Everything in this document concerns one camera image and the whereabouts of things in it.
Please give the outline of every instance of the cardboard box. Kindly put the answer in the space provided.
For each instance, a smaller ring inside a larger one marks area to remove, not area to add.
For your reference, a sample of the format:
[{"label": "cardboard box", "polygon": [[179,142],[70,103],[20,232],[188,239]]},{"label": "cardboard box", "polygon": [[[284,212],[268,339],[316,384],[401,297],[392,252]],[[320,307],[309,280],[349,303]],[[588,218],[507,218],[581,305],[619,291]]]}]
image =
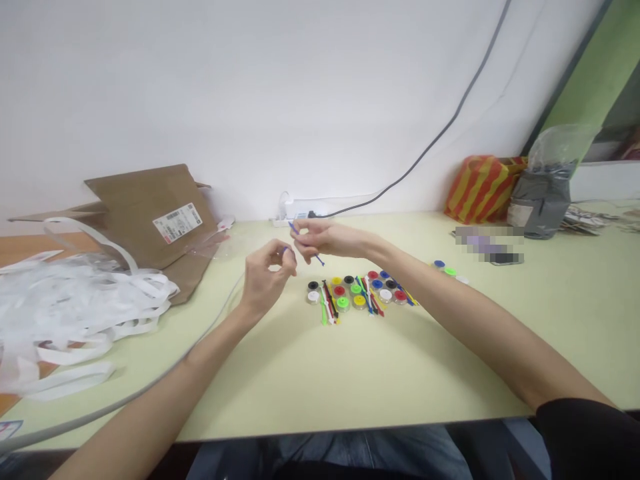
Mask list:
[{"label": "cardboard box", "polygon": [[[217,222],[186,165],[85,180],[101,201],[9,221],[76,219],[126,249],[141,268],[161,269],[178,287],[172,304],[186,302],[211,258],[188,254],[217,230]],[[113,249],[108,253],[119,261]]]}]

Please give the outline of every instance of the gray bag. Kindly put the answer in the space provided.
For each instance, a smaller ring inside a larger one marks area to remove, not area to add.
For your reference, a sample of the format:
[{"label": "gray bag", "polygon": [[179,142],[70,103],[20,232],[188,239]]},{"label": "gray bag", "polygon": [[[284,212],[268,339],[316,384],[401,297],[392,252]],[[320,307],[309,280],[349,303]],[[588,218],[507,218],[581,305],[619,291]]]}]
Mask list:
[{"label": "gray bag", "polygon": [[524,227],[527,238],[554,236],[571,204],[569,179],[574,168],[575,163],[571,163],[548,171],[522,172],[511,194],[507,222]]},{"label": "gray bag", "polygon": [[571,204],[569,179],[600,130],[592,125],[558,125],[536,138],[529,166],[511,193],[507,222],[527,238],[550,239]]}]

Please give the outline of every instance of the red and yellow striped bag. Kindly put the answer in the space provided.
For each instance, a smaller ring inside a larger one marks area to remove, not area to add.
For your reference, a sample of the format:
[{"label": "red and yellow striped bag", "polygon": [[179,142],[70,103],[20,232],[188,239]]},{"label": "red and yellow striped bag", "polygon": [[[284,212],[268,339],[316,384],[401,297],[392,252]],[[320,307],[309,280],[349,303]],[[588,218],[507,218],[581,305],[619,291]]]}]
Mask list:
[{"label": "red and yellow striped bag", "polygon": [[465,158],[449,190],[445,214],[465,225],[506,220],[511,191],[526,168],[526,157]]}]

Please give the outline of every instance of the green panel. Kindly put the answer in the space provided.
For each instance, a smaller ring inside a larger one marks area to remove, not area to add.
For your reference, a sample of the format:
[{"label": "green panel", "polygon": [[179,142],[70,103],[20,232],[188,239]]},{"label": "green panel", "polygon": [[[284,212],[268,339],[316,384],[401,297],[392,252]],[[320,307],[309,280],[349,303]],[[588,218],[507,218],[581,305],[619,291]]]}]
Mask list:
[{"label": "green panel", "polygon": [[640,1],[613,0],[542,131],[566,123],[601,126],[638,61]]}]

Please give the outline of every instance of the table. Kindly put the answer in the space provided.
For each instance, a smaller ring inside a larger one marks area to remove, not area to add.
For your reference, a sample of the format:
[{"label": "table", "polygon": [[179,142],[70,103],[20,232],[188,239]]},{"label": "table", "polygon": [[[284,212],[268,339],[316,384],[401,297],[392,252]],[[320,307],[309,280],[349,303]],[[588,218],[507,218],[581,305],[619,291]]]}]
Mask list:
[{"label": "table", "polygon": [[[616,212],[611,204],[591,210]],[[608,227],[600,237],[558,234],[524,240],[522,265],[478,262],[440,213],[339,219],[377,232],[416,258],[442,259],[471,286],[512,312],[623,409],[640,408],[640,236]],[[214,260],[190,302],[172,307],[158,332],[117,342],[118,366],[102,385],[48,402],[22,400],[1,420],[24,419],[16,435],[90,413],[156,378],[208,326],[243,271],[244,256],[288,229],[240,223],[233,254]],[[183,428],[180,441],[362,429],[530,415],[505,384],[422,308],[390,305],[387,317],[350,310],[323,327],[306,284],[364,274],[362,259],[300,260],[276,306],[234,350]],[[239,289],[231,306],[239,300]],[[113,414],[28,447],[76,448]]]}]

